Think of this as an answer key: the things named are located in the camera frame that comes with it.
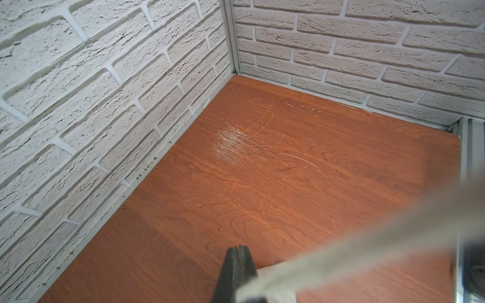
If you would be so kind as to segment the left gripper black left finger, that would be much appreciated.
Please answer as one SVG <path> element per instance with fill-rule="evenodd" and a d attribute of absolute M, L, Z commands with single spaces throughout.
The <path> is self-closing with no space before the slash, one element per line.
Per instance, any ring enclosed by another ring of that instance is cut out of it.
<path fill-rule="evenodd" d="M 257 276 L 249 247 L 230 247 L 226 252 L 210 302 L 235 303 L 236 291 Z"/>

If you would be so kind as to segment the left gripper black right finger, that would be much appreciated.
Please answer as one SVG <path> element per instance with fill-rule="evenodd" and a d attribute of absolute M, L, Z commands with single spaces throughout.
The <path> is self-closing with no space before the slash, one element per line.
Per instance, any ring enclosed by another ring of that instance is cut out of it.
<path fill-rule="evenodd" d="M 463 287 L 473 295 L 484 295 L 484 243 L 464 248 Z"/>

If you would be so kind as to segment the cream cloth drawstring bag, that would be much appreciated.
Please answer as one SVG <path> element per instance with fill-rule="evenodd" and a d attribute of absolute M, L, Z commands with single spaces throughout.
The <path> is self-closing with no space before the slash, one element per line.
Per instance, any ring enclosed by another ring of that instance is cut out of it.
<path fill-rule="evenodd" d="M 484 172 L 440 186 L 391 220 L 300 255 L 240 286 L 236 302 L 325 285 L 423 252 L 484 239 Z"/>

